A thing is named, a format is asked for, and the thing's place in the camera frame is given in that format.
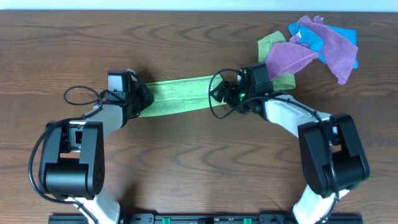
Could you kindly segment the light green cloth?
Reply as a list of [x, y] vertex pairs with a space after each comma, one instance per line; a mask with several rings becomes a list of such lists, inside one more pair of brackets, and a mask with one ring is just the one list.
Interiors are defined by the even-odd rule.
[[221, 106], [212, 100], [208, 101], [208, 90], [217, 87], [223, 78], [217, 75], [168, 80], [148, 83], [147, 87], [154, 96], [154, 102], [144, 109], [140, 117], [154, 117], [208, 108], [209, 105]]

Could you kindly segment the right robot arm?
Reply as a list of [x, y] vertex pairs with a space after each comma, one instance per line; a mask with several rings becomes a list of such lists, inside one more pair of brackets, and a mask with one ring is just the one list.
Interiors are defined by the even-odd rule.
[[298, 138], [303, 195], [292, 209], [291, 223], [329, 223], [335, 205], [370, 176], [370, 167], [353, 118], [314, 110], [285, 91], [257, 92], [222, 81], [207, 89], [209, 101], [232, 111], [253, 112]]

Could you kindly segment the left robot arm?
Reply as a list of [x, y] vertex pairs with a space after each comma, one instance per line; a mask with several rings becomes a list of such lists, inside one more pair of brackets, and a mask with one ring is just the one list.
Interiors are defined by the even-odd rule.
[[137, 118], [154, 98], [137, 81], [92, 92], [89, 112], [47, 123], [29, 158], [29, 181], [43, 199], [77, 208], [86, 223], [131, 223], [133, 217], [104, 186], [104, 140]]

